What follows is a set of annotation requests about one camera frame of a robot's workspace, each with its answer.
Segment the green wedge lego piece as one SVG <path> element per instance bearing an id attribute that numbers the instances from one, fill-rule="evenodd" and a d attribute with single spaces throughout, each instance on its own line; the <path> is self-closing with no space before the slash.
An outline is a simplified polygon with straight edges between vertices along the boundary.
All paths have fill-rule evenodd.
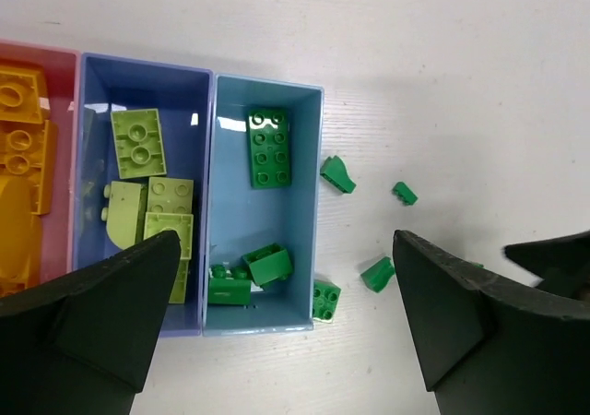
<path id="1" fill-rule="evenodd" d="M 320 176 L 342 194 L 352 194 L 356 184 L 348 176 L 345 162 L 338 156 L 327 157 L 320 168 Z"/>

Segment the green lego plate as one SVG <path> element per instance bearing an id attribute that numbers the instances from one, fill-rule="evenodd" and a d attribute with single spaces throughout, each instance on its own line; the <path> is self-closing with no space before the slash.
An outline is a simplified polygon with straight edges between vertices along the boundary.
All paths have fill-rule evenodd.
<path id="1" fill-rule="evenodd" d="M 248 112 L 247 136 L 252 188 L 289 186 L 291 170 L 287 111 L 279 108 L 252 108 Z"/>

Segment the orange round lego piece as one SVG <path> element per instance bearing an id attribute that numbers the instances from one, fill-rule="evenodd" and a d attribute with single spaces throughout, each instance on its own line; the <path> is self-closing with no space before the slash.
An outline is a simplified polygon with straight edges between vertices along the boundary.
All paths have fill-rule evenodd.
<path id="1" fill-rule="evenodd" d="M 1 63 L 1 120 L 40 125 L 51 115 L 43 69 L 16 62 Z"/>

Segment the lime green lego brick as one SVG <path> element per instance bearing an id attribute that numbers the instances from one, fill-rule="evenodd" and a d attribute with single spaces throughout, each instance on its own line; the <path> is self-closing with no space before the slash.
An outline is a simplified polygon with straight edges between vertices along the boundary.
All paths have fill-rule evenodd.
<path id="1" fill-rule="evenodd" d="M 144 239 L 162 231 L 175 231 L 178 234 L 181 260 L 193 258 L 193 214 L 147 212 L 144 222 Z"/>

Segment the tiny green lego piece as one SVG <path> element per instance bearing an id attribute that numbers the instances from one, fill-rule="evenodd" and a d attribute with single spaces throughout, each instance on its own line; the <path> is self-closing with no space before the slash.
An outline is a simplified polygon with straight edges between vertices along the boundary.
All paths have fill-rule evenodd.
<path id="1" fill-rule="evenodd" d="M 404 206 L 413 206 L 419 199 L 404 182 L 397 182 L 392 193 Z"/>

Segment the green two-by-two lego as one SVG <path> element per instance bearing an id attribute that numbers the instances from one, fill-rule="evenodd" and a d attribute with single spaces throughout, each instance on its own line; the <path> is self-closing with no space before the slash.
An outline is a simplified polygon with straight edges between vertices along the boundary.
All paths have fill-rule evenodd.
<path id="1" fill-rule="evenodd" d="M 313 283 L 313 319 L 331 322 L 334 319 L 341 289 L 334 283 L 316 280 Z"/>

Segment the pale green lego piece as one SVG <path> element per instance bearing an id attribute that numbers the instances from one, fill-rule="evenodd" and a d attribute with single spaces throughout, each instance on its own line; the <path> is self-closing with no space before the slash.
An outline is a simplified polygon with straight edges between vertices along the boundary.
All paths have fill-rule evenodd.
<path id="1" fill-rule="evenodd" d="M 194 181 L 171 177 L 148 179 L 147 212 L 191 214 Z"/>

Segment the yellow rectangular lego brick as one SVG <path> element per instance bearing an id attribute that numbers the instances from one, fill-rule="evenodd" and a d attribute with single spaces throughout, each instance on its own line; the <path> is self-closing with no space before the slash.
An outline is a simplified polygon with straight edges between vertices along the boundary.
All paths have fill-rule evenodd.
<path id="1" fill-rule="evenodd" d="M 1 174 L 26 180 L 31 211 L 51 211 L 58 127 L 51 120 L 42 124 L 1 122 Z"/>

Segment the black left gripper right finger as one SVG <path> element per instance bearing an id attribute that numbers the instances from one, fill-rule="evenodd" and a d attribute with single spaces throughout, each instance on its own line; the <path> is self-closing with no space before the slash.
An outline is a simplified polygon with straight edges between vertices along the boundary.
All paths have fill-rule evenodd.
<path id="1" fill-rule="evenodd" d="M 589 303 L 477 267 L 412 231 L 393 256 L 422 377 L 442 414 L 585 414 Z"/>

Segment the small green arch lego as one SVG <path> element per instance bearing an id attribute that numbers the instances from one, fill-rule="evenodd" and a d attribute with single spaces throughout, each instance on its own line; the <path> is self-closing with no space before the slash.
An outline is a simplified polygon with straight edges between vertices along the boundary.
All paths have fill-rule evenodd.
<path id="1" fill-rule="evenodd" d="M 395 265 L 390 257 L 385 256 L 364 270 L 360 277 L 370 291 L 379 293 L 394 275 Z"/>

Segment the pale green lego block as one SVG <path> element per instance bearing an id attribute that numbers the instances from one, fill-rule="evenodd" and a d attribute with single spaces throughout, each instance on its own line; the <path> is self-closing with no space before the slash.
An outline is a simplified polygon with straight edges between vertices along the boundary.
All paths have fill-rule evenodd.
<path id="1" fill-rule="evenodd" d="M 111 112 L 111 125 L 121 179 L 167 174 L 158 109 Z"/>

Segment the small green lego brick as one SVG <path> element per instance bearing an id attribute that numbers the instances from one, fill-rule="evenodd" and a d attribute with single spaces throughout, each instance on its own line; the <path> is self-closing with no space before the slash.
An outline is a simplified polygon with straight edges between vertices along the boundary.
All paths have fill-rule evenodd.
<path id="1" fill-rule="evenodd" d="M 288 250 L 271 243 L 242 256 L 254 284 L 263 287 L 275 280 L 285 280 L 293 273 L 293 265 Z"/>

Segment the pale green sloped lego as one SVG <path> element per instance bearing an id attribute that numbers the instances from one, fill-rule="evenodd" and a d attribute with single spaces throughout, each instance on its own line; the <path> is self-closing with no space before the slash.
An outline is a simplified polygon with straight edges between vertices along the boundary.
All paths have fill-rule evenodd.
<path id="1" fill-rule="evenodd" d="M 169 304 L 184 304 L 189 274 L 189 260 L 181 260 L 171 289 Z"/>

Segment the yellow curved lego brick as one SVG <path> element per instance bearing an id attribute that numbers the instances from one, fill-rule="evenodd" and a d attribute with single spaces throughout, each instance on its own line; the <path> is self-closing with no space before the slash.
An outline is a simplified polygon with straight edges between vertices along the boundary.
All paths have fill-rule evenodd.
<path id="1" fill-rule="evenodd" d="M 42 225 L 26 180 L 1 176 L 1 297 L 40 284 Z"/>

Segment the lime sloped lego piece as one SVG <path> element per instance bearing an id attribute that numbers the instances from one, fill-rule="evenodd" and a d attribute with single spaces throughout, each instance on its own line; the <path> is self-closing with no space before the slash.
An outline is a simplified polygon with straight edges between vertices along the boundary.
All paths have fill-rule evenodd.
<path id="1" fill-rule="evenodd" d="M 107 206 L 100 218 L 112 243 L 124 250 L 143 239 L 148 187 L 145 184 L 112 181 L 103 189 Z"/>

